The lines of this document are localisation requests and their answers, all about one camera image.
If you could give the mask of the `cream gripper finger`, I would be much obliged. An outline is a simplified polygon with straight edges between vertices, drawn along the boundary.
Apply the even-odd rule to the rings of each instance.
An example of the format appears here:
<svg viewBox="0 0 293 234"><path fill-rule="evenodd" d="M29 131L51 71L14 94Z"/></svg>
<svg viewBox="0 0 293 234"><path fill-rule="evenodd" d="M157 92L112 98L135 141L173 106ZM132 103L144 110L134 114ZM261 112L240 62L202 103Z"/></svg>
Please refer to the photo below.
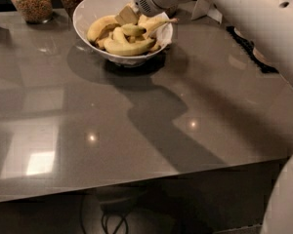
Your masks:
<svg viewBox="0 0 293 234"><path fill-rule="evenodd" d="M130 5L124 6L121 11L115 16L116 21L120 25L127 23L136 24L140 18L140 12Z"/></svg>

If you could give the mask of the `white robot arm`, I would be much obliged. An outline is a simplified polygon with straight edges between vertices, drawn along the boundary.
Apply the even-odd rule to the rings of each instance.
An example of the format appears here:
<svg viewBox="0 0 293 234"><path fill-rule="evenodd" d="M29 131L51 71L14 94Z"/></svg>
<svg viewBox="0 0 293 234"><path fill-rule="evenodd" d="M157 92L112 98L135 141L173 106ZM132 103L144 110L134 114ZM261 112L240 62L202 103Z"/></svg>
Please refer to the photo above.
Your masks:
<svg viewBox="0 0 293 234"><path fill-rule="evenodd" d="M134 0L155 16L189 0ZM235 26L293 87L293 0L205 0ZM273 187L260 234L293 234L293 154Z"/></svg>

